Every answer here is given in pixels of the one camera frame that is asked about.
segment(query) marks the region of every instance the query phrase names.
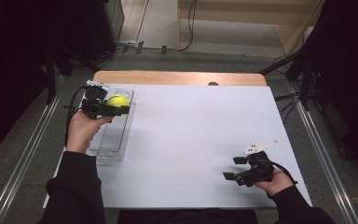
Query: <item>transparent container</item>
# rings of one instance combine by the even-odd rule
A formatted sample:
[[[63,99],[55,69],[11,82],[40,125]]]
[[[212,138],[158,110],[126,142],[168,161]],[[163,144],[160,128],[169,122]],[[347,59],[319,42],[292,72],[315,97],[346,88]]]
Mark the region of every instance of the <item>transparent container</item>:
[[[133,90],[112,89],[106,94],[105,100],[115,94],[123,95],[129,100],[130,112],[115,116],[111,123],[104,124],[95,134],[89,146],[89,154],[97,156],[97,161],[122,161],[124,159],[135,111],[134,92]]]

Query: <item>metal rail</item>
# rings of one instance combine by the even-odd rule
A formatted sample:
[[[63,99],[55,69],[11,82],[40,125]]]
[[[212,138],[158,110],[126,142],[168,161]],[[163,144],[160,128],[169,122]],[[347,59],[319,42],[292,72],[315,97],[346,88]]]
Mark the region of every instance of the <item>metal rail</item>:
[[[22,155],[19,159],[19,162],[16,165],[10,179],[7,181],[1,196],[0,196],[0,223],[3,222],[5,215],[7,213],[8,208],[14,200],[14,197],[20,187],[21,181],[25,177],[25,174],[28,170],[28,167],[32,161],[32,158],[37,150],[40,139],[42,138],[48,123],[54,113],[55,108],[57,107],[57,103],[59,102],[62,89],[67,82],[67,78],[60,76],[58,79],[58,88],[57,94],[52,99],[50,105],[46,105],[45,110],[42,113],[39,121],[34,128],[34,132],[31,135],[30,140],[28,141],[27,146],[25,147]]]
[[[289,82],[289,87],[292,92],[298,91],[296,84],[292,82]],[[324,147],[322,138],[319,135],[315,124],[313,123],[310,112],[306,111],[302,104],[297,104],[296,106],[307,129],[307,132],[310,135],[310,140],[313,144],[316,155],[318,156],[322,168],[324,169],[325,176],[330,184],[331,190],[334,193],[345,222],[350,224],[358,223],[358,216],[356,215],[356,212],[353,208],[351,199],[337,174],[336,168],[330,160],[327,150]]]

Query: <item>human hand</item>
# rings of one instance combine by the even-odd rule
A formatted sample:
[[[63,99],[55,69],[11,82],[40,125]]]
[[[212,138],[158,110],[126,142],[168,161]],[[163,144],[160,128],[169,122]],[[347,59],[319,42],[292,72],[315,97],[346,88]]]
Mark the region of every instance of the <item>human hand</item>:
[[[68,131],[68,141],[65,150],[86,153],[90,146],[90,141],[98,132],[100,127],[112,121],[112,117],[101,117],[90,119],[83,111],[76,112],[71,119]]]
[[[274,169],[274,177],[271,182],[262,181],[255,183],[255,186],[265,190],[270,197],[283,189],[293,186],[292,180],[282,170]]]

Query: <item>tennis ball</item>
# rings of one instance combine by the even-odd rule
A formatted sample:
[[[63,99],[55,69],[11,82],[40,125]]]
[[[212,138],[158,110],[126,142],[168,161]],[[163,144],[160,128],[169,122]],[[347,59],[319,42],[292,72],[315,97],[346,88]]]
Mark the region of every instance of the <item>tennis ball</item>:
[[[130,105],[129,100],[127,100],[127,98],[125,96],[120,95],[120,94],[115,94],[115,95],[111,96],[106,101],[106,104],[112,105],[112,106]]]

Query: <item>cable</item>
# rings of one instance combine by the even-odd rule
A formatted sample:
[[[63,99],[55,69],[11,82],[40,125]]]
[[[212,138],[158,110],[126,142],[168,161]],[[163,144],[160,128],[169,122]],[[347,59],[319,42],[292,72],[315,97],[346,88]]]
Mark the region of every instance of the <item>cable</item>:
[[[144,48],[144,47],[133,47],[133,46],[123,46],[120,45],[123,48],[129,48],[129,49],[150,49],[150,50],[172,50],[172,51],[183,51],[188,49],[193,44],[193,38],[194,38],[194,20],[196,18],[196,9],[197,9],[197,0],[193,0],[190,6],[190,10],[188,11],[187,15],[187,23],[188,23],[188,29],[190,31],[190,39],[187,43],[187,46],[185,46],[182,49],[157,49],[157,48]]]
[[[97,62],[97,64],[100,64],[100,63],[103,63],[106,59],[108,59],[111,55],[113,55],[113,54],[115,54],[115,53],[117,53],[117,52],[120,52],[120,51],[122,51],[124,48],[119,48],[119,49],[116,49],[115,51],[113,51],[113,52],[110,52],[110,53],[107,53],[107,54],[105,54],[105,55],[103,55],[103,56],[100,56],[100,57],[98,57],[98,58],[102,58],[99,62]]]
[[[284,120],[283,120],[283,125],[284,125],[284,123],[286,122],[287,118],[289,117],[290,112],[292,112],[293,108],[295,107],[295,105],[296,105],[299,101],[300,101],[300,98],[299,98],[299,97],[296,98],[296,99],[294,99],[294,100],[292,101],[292,103],[291,103],[292,107],[289,109],[289,112],[287,112],[286,117],[285,117]]]
[[[317,82],[318,82],[318,78],[320,78],[320,76],[315,72],[312,71],[310,73],[310,82],[309,82],[309,94],[308,94],[308,98],[312,98],[312,103],[313,105],[318,108],[319,111],[322,111],[323,108],[321,107],[321,104],[318,102],[319,98],[318,96],[321,93],[321,90],[318,88]]]
[[[272,64],[275,64],[275,62],[276,62],[278,59],[280,59],[280,58],[284,58],[284,59],[286,59],[286,55],[279,56],[279,57],[275,58],[275,59],[274,59],[274,61],[272,62]],[[278,68],[277,68],[277,69],[275,69],[275,71],[279,72],[279,73],[280,73],[280,74],[282,74],[282,75],[286,75],[286,72],[281,72],[280,70],[278,70]]]
[[[75,107],[74,107],[75,98],[81,90],[86,90],[86,89],[87,89],[87,86],[81,86],[81,87],[77,88],[75,93],[72,95],[70,104],[68,105],[68,113],[66,115],[65,136],[64,136],[65,146],[68,141],[69,123],[71,122],[72,116],[75,114],[75,112],[77,112],[79,109],[81,109],[81,108],[78,108],[77,110],[75,110]]]
[[[273,161],[272,161],[272,164],[275,165],[276,167],[278,167],[278,168],[279,168],[280,170],[282,170],[284,173],[286,173],[286,174],[289,176],[289,178],[292,180],[293,184],[297,184],[297,183],[298,183],[297,181],[295,181],[295,180],[293,179],[293,177],[290,175],[289,171],[286,170],[286,168],[284,168],[284,167],[281,166],[280,164],[278,164],[278,163],[276,163],[276,162],[273,162]]]
[[[190,14],[191,14],[191,9],[193,7],[194,7],[193,19],[192,19],[191,26],[190,26]],[[197,10],[197,0],[194,0],[193,3],[191,4],[190,10],[188,11],[188,16],[187,16],[188,30],[190,31],[190,40],[188,41],[187,46],[185,46],[183,49],[179,49],[179,50],[186,50],[193,44],[194,19],[196,18],[196,10]]]
[[[278,102],[278,101],[281,101],[281,100],[284,100],[284,99],[287,99],[287,98],[290,98],[290,97],[293,97],[293,96],[300,96],[300,92],[296,91],[296,92],[293,92],[293,93],[290,93],[290,94],[287,94],[287,95],[276,96],[276,97],[274,97],[274,99],[275,99],[275,102]]]
[[[294,99],[292,99],[292,100],[290,101],[290,104],[289,104],[289,105],[287,105],[287,106],[285,106],[283,109],[281,109],[281,110],[279,111],[280,115],[283,113],[284,110],[286,110],[286,109],[294,102],[295,99],[299,99],[299,97],[298,97],[298,96],[295,97]]]

